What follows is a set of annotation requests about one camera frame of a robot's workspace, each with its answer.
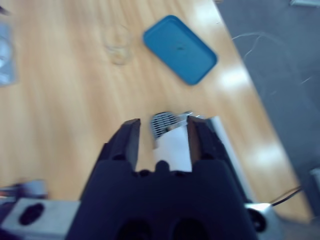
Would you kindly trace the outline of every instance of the cable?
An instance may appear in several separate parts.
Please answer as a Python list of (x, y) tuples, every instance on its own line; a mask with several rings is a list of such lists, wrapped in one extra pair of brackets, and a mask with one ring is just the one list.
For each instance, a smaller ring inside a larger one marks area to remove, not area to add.
[[(277, 197), (276, 199), (272, 200), (270, 203), (271, 205), (274, 207), (274, 206), (277, 206), (279, 204), (282, 204), (284, 203), (285, 201), (291, 199), (293, 196), (295, 196), (296, 194), (300, 193), (302, 191), (302, 188), (299, 186), (299, 187), (296, 187), (296, 188), (293, 188), (289, 191), (287, 191), (286, 193), (282, 194), (281, 196)], [(278, 199), (282, 198), (283, 196), (287, 195), (291, 193), (289, 196), (286, 196), (285, 198), (277, 201)]]
[(276, 201), (278, 201), (279, 199), (282, 199), (283, 197), (287, 196), (288, 194), (292, 193), (293, 191), (296, 191), (298, 189), (301, 189), (301, 186), (296, 186), (288, 191), (286, 191), (285, 193), (283, 193), (282, 195), (278, 196), (277, 198), (273, 199), (272, 201), (270, 201), (269, 203), (274, 203)]

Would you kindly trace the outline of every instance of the wooden table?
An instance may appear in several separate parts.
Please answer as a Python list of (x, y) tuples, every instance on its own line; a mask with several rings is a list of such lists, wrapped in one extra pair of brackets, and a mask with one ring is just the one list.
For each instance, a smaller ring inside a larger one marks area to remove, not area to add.
[[(141, 118), (137, 169), (154, 169), (152, 115), (188, 110), (220, 116), (261, 202), (299, 183), (250, 76), (211, 0), (1, 0), (12, 12), (18, 83), (0, 89), (0, 185), (45, 179), (54, 199), (76, 200), (103, 143)], [(143, 32), (176, 15), (218, 55), (186, 85), (143, 44)], [(112, 64), (102, 23), (126, 25), (133, 58)], [(276, 208), (308, 220), (301, 193)]]

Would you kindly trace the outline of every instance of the plastic tray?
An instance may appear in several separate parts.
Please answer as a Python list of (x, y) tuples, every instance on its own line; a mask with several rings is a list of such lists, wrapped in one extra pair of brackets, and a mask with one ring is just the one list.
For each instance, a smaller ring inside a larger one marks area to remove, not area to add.
[(145, 45), (189, 85), (216, 65), (217, 55), (179, 18), (168, 15), (143, 34)]

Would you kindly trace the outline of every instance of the gray floor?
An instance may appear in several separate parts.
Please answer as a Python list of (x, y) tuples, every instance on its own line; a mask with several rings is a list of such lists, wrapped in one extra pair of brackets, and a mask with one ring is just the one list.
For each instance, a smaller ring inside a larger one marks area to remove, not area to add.
[(218, 8), (320, 215), (320, 192), (309, 174), (320, 167), (320, 8), (289, 0), (224, 0)]

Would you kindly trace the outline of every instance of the white paper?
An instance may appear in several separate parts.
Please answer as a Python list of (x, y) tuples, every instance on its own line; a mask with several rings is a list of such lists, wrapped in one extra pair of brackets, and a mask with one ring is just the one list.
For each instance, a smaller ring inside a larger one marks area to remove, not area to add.
[(156, 145), (156, 162), (166, 161), (170, 171), (192, 172), (187, 126), (166, 132), (156, 140)]

